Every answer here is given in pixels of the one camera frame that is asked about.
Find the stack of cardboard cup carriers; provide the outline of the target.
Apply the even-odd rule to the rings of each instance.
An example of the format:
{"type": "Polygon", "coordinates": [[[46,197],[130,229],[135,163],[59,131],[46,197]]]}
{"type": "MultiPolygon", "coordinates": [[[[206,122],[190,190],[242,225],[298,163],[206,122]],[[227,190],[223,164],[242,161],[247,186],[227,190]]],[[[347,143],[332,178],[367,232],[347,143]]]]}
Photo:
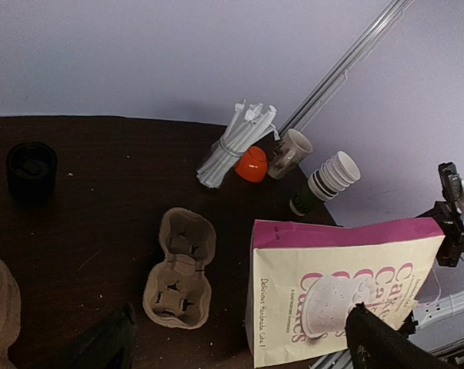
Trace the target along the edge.
{"type": "Polygon", "coordinates": [[[18,339],[21,329],[21,297],[17,281],[0,259],[0,368],[16,368],[8,349],[18,339]]]}

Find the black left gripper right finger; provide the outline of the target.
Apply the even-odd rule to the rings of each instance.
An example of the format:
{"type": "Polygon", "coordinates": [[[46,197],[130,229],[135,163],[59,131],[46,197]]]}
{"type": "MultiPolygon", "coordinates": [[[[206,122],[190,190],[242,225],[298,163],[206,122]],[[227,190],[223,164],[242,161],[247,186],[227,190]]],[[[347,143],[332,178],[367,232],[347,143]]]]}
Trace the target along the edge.
{"type": "Polygon", "coordinates": [[[345,333],[354,368],[448,369],[441,361],[412,344],[361,303],[349,313],[345,333]]]}

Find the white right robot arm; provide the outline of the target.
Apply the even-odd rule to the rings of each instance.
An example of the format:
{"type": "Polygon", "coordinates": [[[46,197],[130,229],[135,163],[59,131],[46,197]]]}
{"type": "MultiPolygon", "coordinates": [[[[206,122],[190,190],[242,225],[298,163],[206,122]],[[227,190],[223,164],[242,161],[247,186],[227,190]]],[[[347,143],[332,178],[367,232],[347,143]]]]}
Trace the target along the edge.
{"type": "MultiPolygon", "coordinates": [[[[444,261],[445,266],[453,266],[460,257],[460,253],[464,251],[464,221],[459,220],[456,207],[437,201],[433,209],[422,215],[436,219],[444,230],[446,234],[444,250],[450,251],[451,255],[438,258],[438,260],[444,261]]],[[[403,337],[409,337],[431,324],[461,314],[464,314],[464,289],[415,307],[398,332],[403,337]]],[[[312,367],[353,368],[354,363],[350,351],[346,349],[320,357],[312,367]]]]}

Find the single cardboard cup carrier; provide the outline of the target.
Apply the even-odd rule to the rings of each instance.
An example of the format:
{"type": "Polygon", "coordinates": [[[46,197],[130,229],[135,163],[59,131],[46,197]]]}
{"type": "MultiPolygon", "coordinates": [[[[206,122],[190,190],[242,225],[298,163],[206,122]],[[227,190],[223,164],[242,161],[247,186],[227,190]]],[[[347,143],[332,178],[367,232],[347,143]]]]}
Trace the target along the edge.
{"type": "Polygon", "coordinates": [[[165,257],[149,273],[144,311],[163,327],[197,329],[209,316],[212,288],[205,267],[215,256],[215,229],[200,214],[171,208],[162,217],[159,244],[165,257]]]}

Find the stack of paper cups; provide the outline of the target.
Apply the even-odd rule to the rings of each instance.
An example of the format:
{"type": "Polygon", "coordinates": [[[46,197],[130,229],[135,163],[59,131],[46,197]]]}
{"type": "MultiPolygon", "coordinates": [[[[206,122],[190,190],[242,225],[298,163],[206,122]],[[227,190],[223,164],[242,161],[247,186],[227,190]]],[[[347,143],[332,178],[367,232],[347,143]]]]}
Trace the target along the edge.
{"type": "Polygon", "coordinates": [[[307,215],[317,203],[331,201],[360,179],[355,161],[344,151],[338,151],[308,176],[289,200],[289,207],[298,216],[307,215]]]}

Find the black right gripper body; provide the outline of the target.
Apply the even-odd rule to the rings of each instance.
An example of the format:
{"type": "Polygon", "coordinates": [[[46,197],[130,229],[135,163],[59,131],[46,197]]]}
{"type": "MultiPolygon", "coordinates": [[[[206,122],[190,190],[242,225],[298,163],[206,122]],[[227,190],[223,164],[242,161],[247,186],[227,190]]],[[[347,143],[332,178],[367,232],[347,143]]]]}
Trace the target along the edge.
{"type": "Polygon", "coordinates": [[[436,201],[433,208],[418,215],[432,218],[442,229],[445,237],[437,252],[436,260],[443,267],[455,268],[464,253],[464,221],[454,205],[436,201]]]}

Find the stack of black cup lids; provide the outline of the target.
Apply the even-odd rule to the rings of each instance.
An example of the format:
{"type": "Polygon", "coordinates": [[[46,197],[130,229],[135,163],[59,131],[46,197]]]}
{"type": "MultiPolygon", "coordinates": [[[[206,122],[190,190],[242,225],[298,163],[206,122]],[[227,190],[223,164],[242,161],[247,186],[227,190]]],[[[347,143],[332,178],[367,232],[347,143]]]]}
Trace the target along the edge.
{"type": "Polygon", "coordinates": [[[22,203],[40,203],[55,189],[58,157],[40,141],[27,141],[13,147],[6,157],[9,194],[22,203]]]}

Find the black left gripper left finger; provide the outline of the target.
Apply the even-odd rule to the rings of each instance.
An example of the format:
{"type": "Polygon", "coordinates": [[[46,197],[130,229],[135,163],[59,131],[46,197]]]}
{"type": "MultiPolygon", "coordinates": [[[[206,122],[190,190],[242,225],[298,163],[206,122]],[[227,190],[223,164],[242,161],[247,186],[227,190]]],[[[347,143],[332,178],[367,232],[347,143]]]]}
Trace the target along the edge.
{"type": "Polygon", "coordinates": [[[135,311],[131,304],[106,315],[46,361],[47,368],[131,368],[135,311]]]}

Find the pink and white paper bag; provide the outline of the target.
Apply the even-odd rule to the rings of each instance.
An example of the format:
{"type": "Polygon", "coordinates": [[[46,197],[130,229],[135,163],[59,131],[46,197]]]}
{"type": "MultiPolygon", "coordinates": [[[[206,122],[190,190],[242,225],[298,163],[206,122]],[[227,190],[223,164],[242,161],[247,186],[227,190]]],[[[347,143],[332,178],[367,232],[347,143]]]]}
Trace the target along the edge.
{"type": "Polygon", "coordinates": [[[357,304],[401,327],[443,238],[431,218],[358,228],[257,220],[245,317],[254,366],[345,349],[346,319],[357,304]]]}

